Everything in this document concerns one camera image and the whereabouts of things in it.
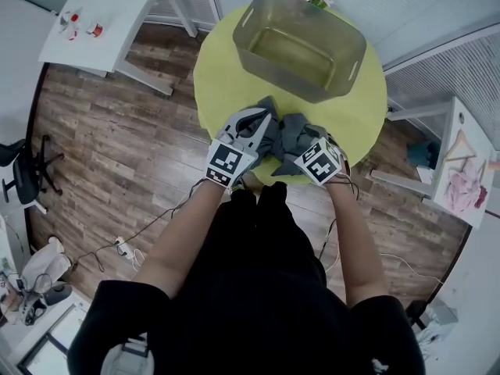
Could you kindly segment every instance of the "black office chair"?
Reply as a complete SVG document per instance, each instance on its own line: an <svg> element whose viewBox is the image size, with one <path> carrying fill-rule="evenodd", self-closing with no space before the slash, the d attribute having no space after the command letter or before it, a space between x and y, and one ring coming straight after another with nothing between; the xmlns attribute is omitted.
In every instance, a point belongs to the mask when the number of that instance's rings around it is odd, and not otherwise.
<svg viewBox="0 0 500 375"><path fill-rule="evenodd" d="M63 191L55 187L54 182L48 175L47 167L57 159L63 159L64 154L58 154L50 160L45 161L45 142L50 141L48 135L41 138L40 154L33 157L31 148L26 141L20 140L13 145L5 146L0 144L0 166L8 166L14 159L12 171L14 180L5 184L2 179L2 188L5 201L9 202L9 189L16 186L17 196L22 204L31 203L41 191L45 193L47 189L43 187L44 178L55 193L62 195Z"/></svg>

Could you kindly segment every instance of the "person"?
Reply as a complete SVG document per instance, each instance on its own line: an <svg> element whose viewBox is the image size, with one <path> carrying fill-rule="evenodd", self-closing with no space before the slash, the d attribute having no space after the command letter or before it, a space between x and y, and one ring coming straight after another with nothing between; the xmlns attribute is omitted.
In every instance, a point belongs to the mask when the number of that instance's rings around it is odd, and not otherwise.
<svg viewBox="0 0 500 375"><path fill-rule="evenodd" d="M100 283L68 352L72 375L101 373L110 349L146 334L154 374L193 369L325 369L424 373L401 303L388 294L377 247L351 186L326 184L337 218L347 304L285 202L286 184L202 182L152 246L135 278Z"/></svg>

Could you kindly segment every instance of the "floor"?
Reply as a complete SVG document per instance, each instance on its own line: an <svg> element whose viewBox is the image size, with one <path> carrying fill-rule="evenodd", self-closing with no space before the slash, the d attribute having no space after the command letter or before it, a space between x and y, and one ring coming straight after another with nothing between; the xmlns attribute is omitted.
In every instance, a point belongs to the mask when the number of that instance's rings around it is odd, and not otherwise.
<svg viewBox="0 0 500 375"><path fill-rule="evenodd" d="M43 84L34 125L33 147L50 134L53 152L66 158L51 171L63 195L52 191L39 200L41 215L31 209L34 243L41 247L56 235L73 259L125 238L174 207L202 177L209 136L198 124L193 68L200 42L175 27L145 24L127 59L173 86L173 96L153 91L118 73L96 77L52 65ZM385 123L377 143L354 168L359 205L383 253L398 255L418 273L442 277L453 260L465 223L420 203L421 196L370 178L378 168L415 177L405 161L407 143L423 136L407 123ZM290 186L287 202L298 225L318 253L334 218L326 191L314 185ZM162 218L130 244L146 253L168 219ZM331 233L322 261L326 268L337 254ZM129 262L114 248L99 252L104 272L88 255L70 281L92 296L100 280L130 279ZM391 293L403 304L426 299L437 286L419 277L400 260L383 257ZM345 297L341 262L327 272L328 287Z"/></svg>

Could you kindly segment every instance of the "white wall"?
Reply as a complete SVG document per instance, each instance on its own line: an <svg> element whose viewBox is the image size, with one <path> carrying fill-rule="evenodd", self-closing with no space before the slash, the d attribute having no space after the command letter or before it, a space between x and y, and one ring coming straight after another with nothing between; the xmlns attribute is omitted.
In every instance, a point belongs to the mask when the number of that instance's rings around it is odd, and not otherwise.
<svg viewBox="0 0 500 375"><path fill-rule="evenodd" d="M14 143L26 137L31 103L42 63L38 62L41 47L55 17L49 12L23 0L0 0L0 143ZM13 179L12 165L0 167L0 179ZM16 190L9 191L16 200ZM0 195L0 213L12 208ZM22 209L5 218L27 245L26 224ZM22 263L20 244L16 235L9 232L9 242L17 265ZM0 251L5 249L5 231L0 231Z"/></svg>
<svg viewBox="0 0 500 375"><path fill-rule="evenodd" d="M223 15L252 0L219 0ZM335 0L383 65L436 41L500 22L500 0Z"/></svg>
<svg viewBox="0 0 500 375"><path fill-rule="evenodd" d="M500 189L487 209L500 215ZM485 215L437 294L459 322L426 361L427 375L484 375L500 357L500 219Z"/></svg>

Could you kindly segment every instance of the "yellow round table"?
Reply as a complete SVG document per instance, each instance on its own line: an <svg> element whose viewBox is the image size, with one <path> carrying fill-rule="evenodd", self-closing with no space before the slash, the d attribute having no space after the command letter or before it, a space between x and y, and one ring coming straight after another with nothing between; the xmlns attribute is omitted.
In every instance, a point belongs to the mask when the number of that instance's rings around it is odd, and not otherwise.
<svg viewBox="0 0 500 375"><path fill-rule="evenodd" d="M373 47L366 43L358 77L346 96L311 104L243 70L233 31L245 10L242 7L225 16L202 44L194 72L201 126L214 138L231 114L272 95L280 119L285 114L303 113L310 123L324 127L334 137L354 166L375 144L387 112L384 72ZM348 22L341 14L330 12ZM267 157L253 172L268 185L277 180L309 182L305 175L271 177L279 165L277 159Z"/></svg>

